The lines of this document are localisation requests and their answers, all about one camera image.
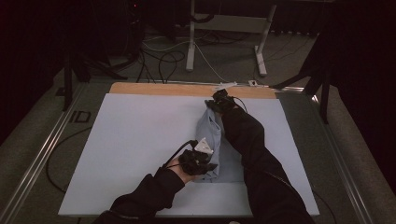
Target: black sleeve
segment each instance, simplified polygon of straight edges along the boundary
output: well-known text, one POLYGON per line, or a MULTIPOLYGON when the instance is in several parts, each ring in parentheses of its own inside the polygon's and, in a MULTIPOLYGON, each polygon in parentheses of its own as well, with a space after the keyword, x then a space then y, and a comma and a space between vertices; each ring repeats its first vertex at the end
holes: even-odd
POLYGON ((264 144, 264 128, 243 109, 222 116, 225 136, 241 153, 250 209, 257 223, 314 223, 280 162, 264 144))
POLYGON ((145 223, 158 211, 172 207, 175 194, 184 186, 175 172, 159 169, 155 176, 146 175, 134 192, 116 199, 92 224, 145 223))

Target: person's right arm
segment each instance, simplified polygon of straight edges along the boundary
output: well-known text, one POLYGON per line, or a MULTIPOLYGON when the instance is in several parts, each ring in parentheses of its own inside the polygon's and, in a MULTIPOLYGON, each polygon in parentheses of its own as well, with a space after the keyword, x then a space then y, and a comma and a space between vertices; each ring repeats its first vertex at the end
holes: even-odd
POLYGON ((250 209, 257 223, 314 223, 280 162, 264 144, 264 128, 242 108, 221 117, 225 136, 242 155, 250 209))

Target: gray cloth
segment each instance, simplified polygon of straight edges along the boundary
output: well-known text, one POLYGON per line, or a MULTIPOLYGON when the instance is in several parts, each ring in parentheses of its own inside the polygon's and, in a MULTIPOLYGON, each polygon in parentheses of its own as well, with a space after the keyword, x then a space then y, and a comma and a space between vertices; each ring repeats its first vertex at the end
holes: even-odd
POLYGON ((209 171, 195 179, 196 183, 230 183, 243 182, 243 167, 241 155, 231 146, 224 136, 221 117, 207 108, 198 120, 195 139, 206 139, 210 148, 214 150, 210 163, 217 164, 215 170, 209 171))

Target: floor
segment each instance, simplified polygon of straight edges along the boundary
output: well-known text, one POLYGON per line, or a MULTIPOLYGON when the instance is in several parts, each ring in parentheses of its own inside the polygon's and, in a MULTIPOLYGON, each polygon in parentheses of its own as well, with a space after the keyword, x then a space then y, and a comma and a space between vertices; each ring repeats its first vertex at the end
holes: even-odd
MULTIPOLYGON (((198 49, 195 52, 194 70, 187 72, 185 56, 188 39, 184 37, 185 34, 185 31, 180 32, 176 43, 159 35, 146 36, 142 46, 146 66, 141 73, 141 82, 235 81, 248 84, 249 80, 254 79, 259 84, 274 85, 298 74, 306 55, 315 43, 315 38, 306 35, 270 34, 263 52, 268 76, 260 77, 253 50, 261 39, 259 35, 202 31, 197 34, 198 49)), ((113 63, 122 60, 112 57, 113 63)), ((138 62, 118 73, 128 77, 127 81, 135 82, 139 77, 142 62, 143 59, 140 58, 138 62)), ((79 97, 75 97, 78 100, 75 101, 70 113, 79 111, 82 116, 88 113, 91 113, 91 116, 87 122, 76 120, 75 117, 66 121, 58 135, 59 139, 56 139, 56 145, 52 145, 55 148, 47 162, 48 172, 46 166, 38 168, 38 171, 42 170, 34 179, 33 186, 27 189, 26 198, 22 199, 24 203, 18 206, 19 212, 10 218, 13 223, 92 222, 94 217, 60 217, 57 212, 64 196, 62 191, 67 189, 68 181, 89 135, 89 128, 94 123, 103 97, 115 81, 117 80, 93 69, 92 80, 89 83, 80 84, 74 80, 74 91, 75 94, 79 93, 79 97), (50 175, 60 189, 51 185, 46 174, 50 175)), ((307 79, 303 79, 292 86, 303 87, 306 81, 307 79)), ((23 180, 23 174, 34 161, 35 155, 48 145, 46 140, 53 133, 59 118, 64 116, 64 98, 55 95, 62 86, 61 72, 55 77, 55 85, 43 95, 1 146, 0 210, 6 208, 11 195, 23 180)), ((309 97, 291 91, 279 92, 276 95, 284 106, 308 179, 316 193, 320 215, 314 217, 314 220, 317 223, 393 223, 396 220, 394 194, 379 173, 358 129, 340 100, 337 89, 331 87, 330 91, 329 125, 318 119, 317 108, 309 97), (353 198, 349 189, 356 189, 361 199, 353 198), (360 203, 363 206, 357 208, 355 205, 360 203)))

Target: person's arm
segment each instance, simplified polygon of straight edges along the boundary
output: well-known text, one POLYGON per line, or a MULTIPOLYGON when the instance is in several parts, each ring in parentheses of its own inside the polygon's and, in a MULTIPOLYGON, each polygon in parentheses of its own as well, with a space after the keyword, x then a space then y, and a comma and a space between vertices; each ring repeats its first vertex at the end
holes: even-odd
POLYGON ((242 108, 221 117, 225 136, 241 153, 250 209, 257 223, 313 223, 280 162, 264 144, 264 128, 242 108))
POLYGON ((194 176, 185 174, 179 165, 159 169, 154 176, 146 175, 134 192, 116 199, 110 210, 92 224, 145 223, 158 211, 172 207, 175 194, 193 179, 194 176))

